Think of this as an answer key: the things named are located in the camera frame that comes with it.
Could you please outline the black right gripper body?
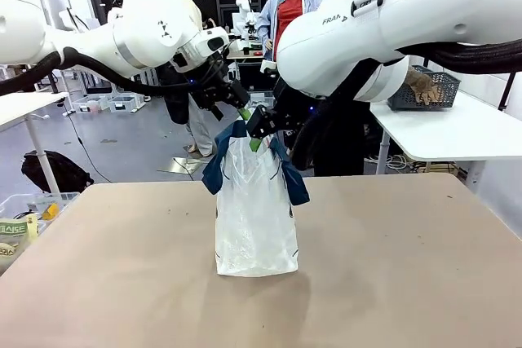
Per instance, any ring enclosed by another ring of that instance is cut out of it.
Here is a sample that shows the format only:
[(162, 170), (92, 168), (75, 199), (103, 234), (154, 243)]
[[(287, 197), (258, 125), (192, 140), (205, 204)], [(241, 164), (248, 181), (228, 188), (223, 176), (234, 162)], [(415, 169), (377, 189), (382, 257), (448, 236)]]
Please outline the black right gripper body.
[(308, 117), (308, 97), (289, 87), (285, 81), (277, 81), (273, 91), (274, 104), (271, 124), (275, 130), (294, 130)]

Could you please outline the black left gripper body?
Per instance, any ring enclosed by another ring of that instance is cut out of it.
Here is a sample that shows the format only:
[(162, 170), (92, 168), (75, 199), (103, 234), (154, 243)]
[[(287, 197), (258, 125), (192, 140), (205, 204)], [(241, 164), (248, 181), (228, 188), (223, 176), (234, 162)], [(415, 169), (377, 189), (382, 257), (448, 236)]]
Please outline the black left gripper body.
[(190, 95), (200, 109), (211, 110), (218, 102), (236, 107), (235, 95), (226, 81), (226, 74), (217, 72), (201, 80), (190, 79)]

